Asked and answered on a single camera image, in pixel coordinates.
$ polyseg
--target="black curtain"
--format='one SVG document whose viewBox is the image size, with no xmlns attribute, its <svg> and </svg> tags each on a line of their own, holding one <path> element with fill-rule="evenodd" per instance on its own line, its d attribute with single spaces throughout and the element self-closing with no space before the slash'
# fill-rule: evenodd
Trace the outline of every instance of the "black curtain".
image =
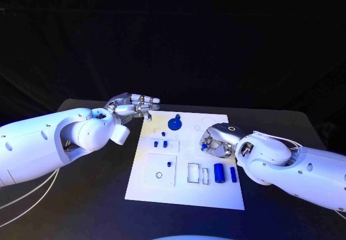
<svg viewBox="0 0 346 240">
<path fill-rule="evenodd" d="M 68 98 L 107 101 L 130 92 L 164 104 L 301 111 L 322 136 L 345 133 L 343 9 L 332 2 L 6 1 L 0 125 L 55 112 Z"/>
</svg>

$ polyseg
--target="small blue block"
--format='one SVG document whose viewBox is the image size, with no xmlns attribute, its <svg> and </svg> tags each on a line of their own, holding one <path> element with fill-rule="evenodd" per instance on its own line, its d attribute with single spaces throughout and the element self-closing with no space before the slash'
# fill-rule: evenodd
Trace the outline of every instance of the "small blue block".
<svg viewBox="0 0 346 240">
<path fill-rule="evenodd" d="M 203 151 L 208 148 L 208 145 L 203 143 L 200 150 Z"/>
</svg>

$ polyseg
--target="black table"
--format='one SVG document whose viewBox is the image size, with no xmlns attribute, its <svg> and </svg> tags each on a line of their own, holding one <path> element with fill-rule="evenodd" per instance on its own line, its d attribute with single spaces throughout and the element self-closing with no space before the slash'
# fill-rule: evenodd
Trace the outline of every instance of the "black table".
<svg viewBox="0 0 346 240">
<path fill-rule="evenodd" d="M 68 99 L 59 111 L 102 107 L 105 102 Z M 229 123 L 281 136 L 324 150 L 307 116 L 273 111 L 162 105 L 162 111 L 226 114 Z M 143 119 L 127 123 L 125 144 L 105 147 L 65 166 L 45 199 L 32 211 L 0 228 L 2 239 L 149 240 L 176 235 L 231 239 L 345 239 L 346 220 L 335 211 L 262 186 L 238 168 L 245 211 L 125 200 Z M 0 189 L 2 205 L 20 197 L 48 176 Z M 0 223 L 17 216 L 40 198 L 48 185 L 2 209 Z"/>
</svg>

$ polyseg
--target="blue object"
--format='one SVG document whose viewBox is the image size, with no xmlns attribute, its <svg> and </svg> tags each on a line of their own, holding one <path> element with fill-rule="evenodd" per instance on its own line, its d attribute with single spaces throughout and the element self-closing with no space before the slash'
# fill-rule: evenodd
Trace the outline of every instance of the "blue object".
<svg viewBox="0 0 346 240">
<path fill-rule="evenodd" d="M 182 127 L 180 115 L 177 114 L 175 118 L 167 121 L 167 127 L 170 130 L 176 131 Z"/>
<path fill-rule="evenodd" d="M 203 143 L 200 150 L 203 151 L 208 148 L 208 145 Z"/>
<path fill-rule="evenodd" d="M 231 176 L 232 176 L 232 183 L 237 183 L 237 170 L 231 167 Z"/>
<path fill-rule="evenodd" d="M 225 182 L 225 174 L 224 174 L 224 165 L 222 163 L 213 164 L 213 174 L 215 174 L 215 182 L 222 184 Z"/>
</svg>

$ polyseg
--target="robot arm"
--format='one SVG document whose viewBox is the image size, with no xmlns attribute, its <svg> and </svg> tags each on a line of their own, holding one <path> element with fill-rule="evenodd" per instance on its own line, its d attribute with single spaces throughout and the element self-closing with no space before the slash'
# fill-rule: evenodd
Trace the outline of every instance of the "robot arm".
<svg viewBox="0 0 346 240">
<path fill-rule="evenodd" d="M 229 157 L 232 150 L 237 164 L 258 184 L 274 184 L 293 196 L 346 212 L 346 156 L 257 131 L 245 135 L 228 123 L 208 128 L 199 144 L 203 152 L 221 158 Z"/>
<path fill-rule="evenodd" d="M 29 181 L 81 156 L 101 149 L 111 139 L 123 145 L 133 117 L 149 121 L 160 99 L 123 93 L 104 108 L 76 108 L 13 122 L 0 128 L 0 187 Z M 64 148 L 61 137 L 74 143 Z"/>
</svg>

